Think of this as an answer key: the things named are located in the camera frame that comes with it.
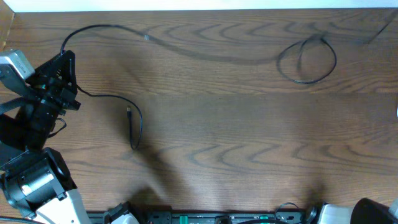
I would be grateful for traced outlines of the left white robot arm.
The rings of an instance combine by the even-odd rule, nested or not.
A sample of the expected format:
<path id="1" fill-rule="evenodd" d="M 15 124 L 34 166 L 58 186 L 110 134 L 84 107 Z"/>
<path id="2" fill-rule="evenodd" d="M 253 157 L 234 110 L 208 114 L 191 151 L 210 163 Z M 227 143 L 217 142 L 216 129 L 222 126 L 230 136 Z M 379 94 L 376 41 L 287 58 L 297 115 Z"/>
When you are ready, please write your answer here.
<path id="1" fill-rule="evenodd" d="M 1 83 L 18 98 L 1 104 L 1 189 L 27 222 L 89 223 L 62 155 L 45 147 L 76 100 L 75 54 L 33 68 L 20 50 L 1 52 Z"/>

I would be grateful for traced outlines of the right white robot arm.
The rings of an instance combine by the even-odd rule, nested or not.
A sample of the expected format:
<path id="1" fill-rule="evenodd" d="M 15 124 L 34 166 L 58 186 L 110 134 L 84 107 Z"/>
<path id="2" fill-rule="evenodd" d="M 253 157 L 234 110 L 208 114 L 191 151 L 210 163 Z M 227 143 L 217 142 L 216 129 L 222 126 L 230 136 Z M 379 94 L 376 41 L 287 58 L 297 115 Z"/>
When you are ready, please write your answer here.
<path id="1" fill-rule="evenodd" d="M 390 206 L 362 198 L 353 207 L 324 203 L 307 210 L 304 223 L 314 224 L 397 224 L 397 198 Z"/>

